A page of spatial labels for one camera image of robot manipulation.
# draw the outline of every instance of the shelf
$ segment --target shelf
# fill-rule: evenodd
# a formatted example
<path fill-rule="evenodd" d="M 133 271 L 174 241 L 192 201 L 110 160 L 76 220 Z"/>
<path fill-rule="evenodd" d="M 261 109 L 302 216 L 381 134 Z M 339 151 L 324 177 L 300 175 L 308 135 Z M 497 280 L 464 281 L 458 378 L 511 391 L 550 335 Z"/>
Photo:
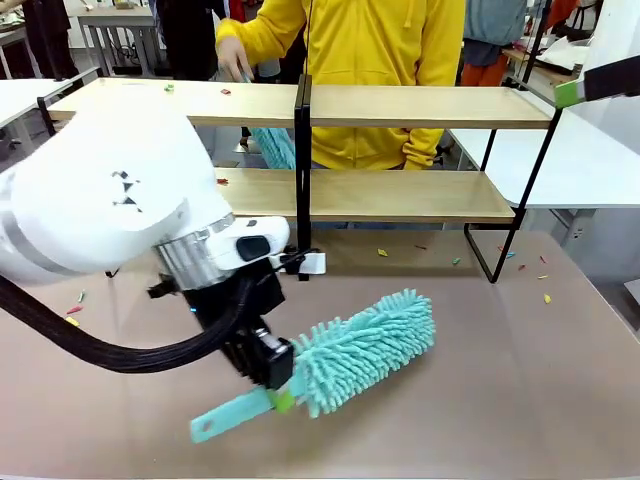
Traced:
<path fill-rule="evenodd" d="M 172 83 L 173 93 L 164 92 Z M 120 88 L 154 89 L 194 125 L 293 127 L 296 85 L 103 78 L 49 108 L 66 120 Z M 230 95 L 221 90 L 227 89 Z M 509 88 L 315 85 L 311 124 L 323 127 L 544 129 L 550 118 Z"/>
<path fill-rule="evenodd" d="M 174 85 L 174 91 L 164 88 Z M 121 88 L 155 90 L 194 125 L 293 128 L 296 85 L 100 78 L 49 107 L 54 120 L 67 120 L 85 105 L 109 101 Z M 227 89 L 230 95 L 222 90 Z"/>
<path fill-rule="evenodd" d="M 318 85 L 317 127 L 546 129 L 550 117 L 506 87 Z"/>
<path fill-rule="evenodd" d="M 295 172 L 218 168 L 238 216 L 296 216 Z M 313 170 L 311 219 L 356 222 L 510 223 L 513 211 L 484 173 Z"/>

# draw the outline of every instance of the floor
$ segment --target floor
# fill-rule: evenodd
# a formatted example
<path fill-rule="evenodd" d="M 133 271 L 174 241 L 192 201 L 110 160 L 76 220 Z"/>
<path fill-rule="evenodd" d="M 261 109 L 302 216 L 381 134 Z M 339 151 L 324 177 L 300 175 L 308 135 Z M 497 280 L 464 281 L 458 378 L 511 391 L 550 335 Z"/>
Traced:
<path fill-rule="evenodd" d="M 91 62 L 84 50 L 74 51 L 76 65 L 80 71 L 91 67 Z M 31 132 L 33 143 L 36 147 L 42 145 L 49 138 L 44 123 L 38 111 L 27 114 L 25 123 Z M 239 127 L 197 127 L 198 135 L 205 145 L 214 165 L 221 167 L 266 168 L 266 164 L 259 154 L 247 154 L 239 147 L 241 132 Z M 444 137 L 441 145 L 452 144 L 450 139 Z M 443 156 L 443 164 L 436 168 L 455 170 L 457 168 L 460 150 L 453 144 L 450 151 Z M 6 131 L 0 131 L 0 172 L 22 160 L 23 154 L 20 148 L 12 145 Z M 558 241 L 564 235 L 563 231 L 547 229 Z M 603 297 L 612 305 L 618 314 L 624 318 L 635 331 L 640 329 L 640 305 L 629 294 L 622 284 L 596 285 Z"/>

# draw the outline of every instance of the yellow hoodie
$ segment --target yellow hoodie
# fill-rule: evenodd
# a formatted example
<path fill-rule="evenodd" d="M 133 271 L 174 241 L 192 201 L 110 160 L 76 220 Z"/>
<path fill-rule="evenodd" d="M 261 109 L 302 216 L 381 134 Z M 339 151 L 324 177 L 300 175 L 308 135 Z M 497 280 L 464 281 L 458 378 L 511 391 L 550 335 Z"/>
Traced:
<path fill-rule="evenodd" d="M 465 0 L 265 0 L 255 20 L 224 20 L 218 42 L 237 36 L 251 64 L 283 57 L 311 5 L 308 68 L 314 84 L 454 84 Z M 334 169 L 422 169 L 432 165 L 441 135 L 316 127 L 313 160 Z"/>

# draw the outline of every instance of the hand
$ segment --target hand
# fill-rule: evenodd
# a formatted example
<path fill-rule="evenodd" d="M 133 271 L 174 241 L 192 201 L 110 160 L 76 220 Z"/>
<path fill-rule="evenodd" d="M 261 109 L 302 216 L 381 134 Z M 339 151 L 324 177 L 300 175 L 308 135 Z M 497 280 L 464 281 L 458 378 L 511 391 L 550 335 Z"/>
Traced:
<path fill-rule="evenodd" d="M 220 40 L 218 43 L 218 65 L 236 82 L 244 82 L 243 73 L 253 80 L 247 52 L 237 37 L 227 37 Z"/>

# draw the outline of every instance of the white table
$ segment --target white table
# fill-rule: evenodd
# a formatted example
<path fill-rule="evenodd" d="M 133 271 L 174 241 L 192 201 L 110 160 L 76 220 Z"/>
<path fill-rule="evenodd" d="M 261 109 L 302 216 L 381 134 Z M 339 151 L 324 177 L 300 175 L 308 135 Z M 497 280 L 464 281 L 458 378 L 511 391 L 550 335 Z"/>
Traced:
<path fill-rule="evenodd" d="M 22 115 L 37 106 L 38 97 L 51 97 L 68 88 L 72 80 L 51 79 L 0 80 L 0 128 L 15 128 L 25 155 L 35 148 Z"/>
<path fill-rule="evenodd" d="M 542 110 L 553 107 L 530 92 L 522 93 Z M 482 163 L 490 130 L 452 130 L 462 149 L 459 169 L 467 159 Z M 498 191 L 516 206 L 524 192 L 546 132 L 498 130 L 487 164 L 487 175 Z M 532 209 L 560 210 L 557 216 L 568 227 L 563 245 L 580 238 L 599 208 L 640 206 L 640 158 L 586 120 L 566 110 L 527 203 Z M 571 215 L 566 210 L 577 210 Z"/>
<path fill-rule="evenodd" d="M 133 34 L 142 75 L 144 77 L 152 76 L 151 68 L 158 63 L 159 47 L 155 22 L 149 7 L 136 6 L 130 10 L 118 10 L 115 7 L 96 8 L 91 11 L 78 11 L 75 15 L 78 18 L 87 53 L 89 53 L 89 42 L 87 41 L 85 27 L 89 29 L 98 63 L 105 75 L 113 75 L 113 65 L 117 63 L 116 60 L 124 60 L 117 29 L 125 28 Z M 102 49 L 98 29 L 104 41 L 104 50 Z"/>
<path fill-rule="evenodd" d="M 7 63 L 7 59 L 4 55 L 3 47 L 6 47 L 16 42 L 24 42 L 24 46 L 27 50 L 27 54 L 29 55 L 29 60 L 31 61 L 31 66 L 33 67 L 33 73 L 35 73 L 36 77 L 41 78 L 42 75 L 40 74 L 38 63 L 36 62 L 36 59 L 33 56 L 31 47 L 29 46 L 29 40 L 27 39 L 27 31 L 24 27 L 20 27 L 16 30 L 11 30 L 10 32 L 0 33 L 0 62 L 2 63 L 2 68 L 4 70 L 4 73 L 7 79 L 11 80 L 13 77 L 11 75 L 11 70 L 9 69 L 9 64 Z"/>

